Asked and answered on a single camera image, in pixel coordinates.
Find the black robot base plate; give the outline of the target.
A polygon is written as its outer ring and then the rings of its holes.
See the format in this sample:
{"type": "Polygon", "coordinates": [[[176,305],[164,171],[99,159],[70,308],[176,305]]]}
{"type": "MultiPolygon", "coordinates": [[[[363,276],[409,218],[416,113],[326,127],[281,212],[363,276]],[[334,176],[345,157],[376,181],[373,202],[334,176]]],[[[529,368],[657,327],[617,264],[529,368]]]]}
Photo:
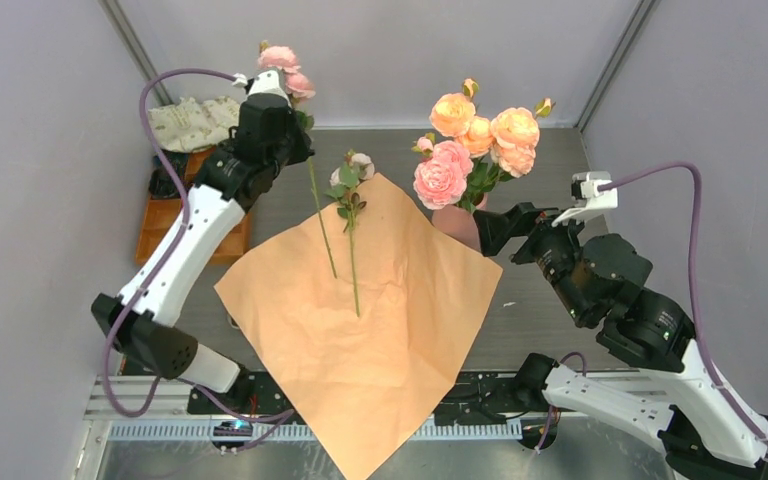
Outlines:
{"type": "MultiPolygon", "coordinates": [[[[542,415],[548,406],[517,392],[511,372],[461,372],[454,387],[433,410],[434,424],[495,425],[527,414],[542,415]]],[[[284,392],[266,372],[249,375],[249,390],[242,395],[226,394],[220,400],[229,408],[248,415],[274,415],[291,407],[284,392]]]]}

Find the pink cylindrical vase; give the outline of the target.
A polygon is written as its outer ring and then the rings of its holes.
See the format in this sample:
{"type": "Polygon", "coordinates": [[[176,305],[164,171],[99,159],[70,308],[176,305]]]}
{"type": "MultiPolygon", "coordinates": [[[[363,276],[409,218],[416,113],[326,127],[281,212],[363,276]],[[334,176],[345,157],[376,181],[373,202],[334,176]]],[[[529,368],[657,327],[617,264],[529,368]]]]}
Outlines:
{"type": "Polygon", "coordinates": [[[478,227],[473,214],[467,210],[455,205],[448,205],[432,213],[431,223],[446,235],[477,252],[481,252],[478,227]]]}

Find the peach rose flower stem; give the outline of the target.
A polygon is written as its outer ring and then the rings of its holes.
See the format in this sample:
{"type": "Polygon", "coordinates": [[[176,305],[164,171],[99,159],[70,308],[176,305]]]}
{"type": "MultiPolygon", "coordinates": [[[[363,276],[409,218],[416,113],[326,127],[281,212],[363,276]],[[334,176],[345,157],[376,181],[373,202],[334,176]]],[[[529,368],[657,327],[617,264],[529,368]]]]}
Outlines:
{"type": "Polygon", "coordinates": [[[531,109],[509,107],[487,118],[478,113],[478,92],[479,84],[465,79],[459,92],[435,102],[429,121],[435,132],[469,152],[473,168],[467,175],[468,190],[484,194],[531,172],[541,135],[539,121],[552,114],[556,102],[545,97],[531,109]]]}

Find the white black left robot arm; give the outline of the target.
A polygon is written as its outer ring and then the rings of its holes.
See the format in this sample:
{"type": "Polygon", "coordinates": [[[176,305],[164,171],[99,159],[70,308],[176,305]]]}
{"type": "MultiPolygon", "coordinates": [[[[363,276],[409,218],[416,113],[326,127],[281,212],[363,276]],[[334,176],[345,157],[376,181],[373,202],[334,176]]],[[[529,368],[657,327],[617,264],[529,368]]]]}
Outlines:
{"type": "Polygon", "coordinates": [[[229,134],[202,162],[182,212],[139,273],[117,295],[98,295],[91,312],[116,351],[163,379],[212,390],[217,405],[237,413],[252,397],[251,385],[239,378],[241,366],[176,323],[221,242],[281,170],[313,150],[284,94],[249,95],[229,134]]]}

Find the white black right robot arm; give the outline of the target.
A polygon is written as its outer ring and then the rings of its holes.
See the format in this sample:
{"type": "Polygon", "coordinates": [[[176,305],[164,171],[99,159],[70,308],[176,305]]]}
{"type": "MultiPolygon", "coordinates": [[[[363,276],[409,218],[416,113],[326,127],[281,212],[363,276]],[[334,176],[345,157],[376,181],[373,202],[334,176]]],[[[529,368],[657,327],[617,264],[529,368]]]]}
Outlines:
{"type": "Polygon", "coordinates": [[[652,263],[631,243],[615,233],[581,241],[582,222],[528,202],[474,220],[483,255],[521,238],[511,261],[537,266],[577,327],[594,330],[613,357],[666,394],[662,402],[637,397],[532,353],[510,387],[522,407],[584,413],[646,443],[685,479],[768,479],[768,415],[704,361],[693,319],[647,287],[652,263]]]}

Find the pink single rose stem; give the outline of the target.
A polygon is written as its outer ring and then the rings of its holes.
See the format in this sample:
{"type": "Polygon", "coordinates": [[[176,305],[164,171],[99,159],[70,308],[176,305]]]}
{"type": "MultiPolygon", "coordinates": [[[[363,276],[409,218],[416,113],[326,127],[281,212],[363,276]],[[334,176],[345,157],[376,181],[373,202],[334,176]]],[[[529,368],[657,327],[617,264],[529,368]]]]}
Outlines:
{"type": "MultiPolygon", "coordinates": [[[[291,106],[295,109],[297,109],[301,103],[309,101],[315,96],[316,91],[313,82],[302,73],[300,60],[290,47],[272,46],[267,41],[262,41],[259,44],[258,65],[262,68],[275,68],[284,73],[284,89],[289,96],[291,106]]],[[[321,213],[321,203],[314,162],[309,158],[306,161],[306,164],[308,167],[311,192],[314,198],[316,217],[320,226],[322,240],[328,256],[332,276],[337,279],[337,269],[321,213]]]]}

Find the pale small rose stem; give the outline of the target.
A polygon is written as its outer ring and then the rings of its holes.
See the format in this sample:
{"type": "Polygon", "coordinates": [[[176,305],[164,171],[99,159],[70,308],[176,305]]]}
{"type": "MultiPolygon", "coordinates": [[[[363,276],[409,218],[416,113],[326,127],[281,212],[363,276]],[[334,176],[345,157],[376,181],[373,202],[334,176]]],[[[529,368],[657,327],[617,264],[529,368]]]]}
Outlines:
{"type": "Polygon", "coordinates": [[[349,150],[344,155],[342,163],[332,172],[329,188],[325,192],[325,195],[337,204],[337,214],[345,221],[343,233],[349,242],[353,302],[357,317],[360,317],[361,309],[355,254],[355,230],[358,226],[358,216],[367,206],[367,201],[361,198],[358,188],[374,175],[375,167],[371,157],[365,153],[349,150]]]}

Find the green orange wrapping paper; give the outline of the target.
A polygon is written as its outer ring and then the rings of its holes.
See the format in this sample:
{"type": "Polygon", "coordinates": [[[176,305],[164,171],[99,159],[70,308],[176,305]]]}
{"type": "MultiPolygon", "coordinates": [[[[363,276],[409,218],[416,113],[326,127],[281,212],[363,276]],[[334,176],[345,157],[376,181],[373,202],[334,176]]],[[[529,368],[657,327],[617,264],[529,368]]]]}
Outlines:
{"type": "Polygon", "coordinates": [[[341,474],[370,477],[453,387],[502,275],[382,175],[243,255],[224,307],[341,474]]]}

